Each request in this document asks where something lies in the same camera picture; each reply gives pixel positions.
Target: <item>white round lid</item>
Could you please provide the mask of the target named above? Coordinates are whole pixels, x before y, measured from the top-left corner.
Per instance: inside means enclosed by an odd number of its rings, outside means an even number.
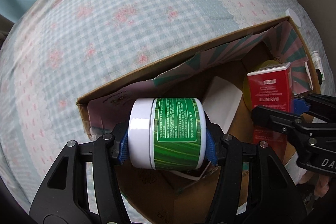
[[[301,21],[299,17],[297,16],[297,14],[292,9],[290,8],[287,9],[286,15],[292,18],[293,22],[295,23],[296,26],[298,26],[298,28],[301,28]]]
[[[134,102],[128,124],[128,150],[132,165],[153,169],[150,157],[150,126],[154,98]]]

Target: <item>jar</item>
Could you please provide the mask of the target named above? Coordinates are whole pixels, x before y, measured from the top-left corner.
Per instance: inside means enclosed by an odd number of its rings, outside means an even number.
[[[141,98],[132,107],[128,149],[132,165],[154,170],[198,169],[206,122],[196,98]]]

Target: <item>red product box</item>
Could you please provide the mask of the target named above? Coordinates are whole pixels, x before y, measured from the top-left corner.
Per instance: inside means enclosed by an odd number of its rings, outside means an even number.
[[[292,71],[290,63],[261,68],[247,74],[252,108],[257,105],[293,112]],[[283,160],[287,136],[259,126],[254,127],[253,143],[266,141]]]

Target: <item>screw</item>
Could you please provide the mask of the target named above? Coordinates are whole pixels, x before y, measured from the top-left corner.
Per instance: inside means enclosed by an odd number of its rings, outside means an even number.
[[[73,147],[75,144],[76,144],[76,141],[74,141],[74,140],[71,140],[71,141],[67,142],[68,147]]]
[[[106,141],[109,140],[109,139],[111,139],[111,138],[112,138],[112,134],[111,133],[106,133],[106,134],[103,135],[103,139],[106,140]]]
[[[315,138],[310,138],[310,139],[308,140],[308,142],[309,142],[310,145],[315,145],[315,144],[317,144],[317,139],[315,139]]]
[[[266,147],[268,147],[268,143],[265,142],[265,141],[261,141],[261,142],[259,143],[259,145],[260,145],[262,148],[266,148]]]
[[[230,134],[224,134],[223,135],[223,139],[226,141],[231,141],[232,140],[232,136]]]

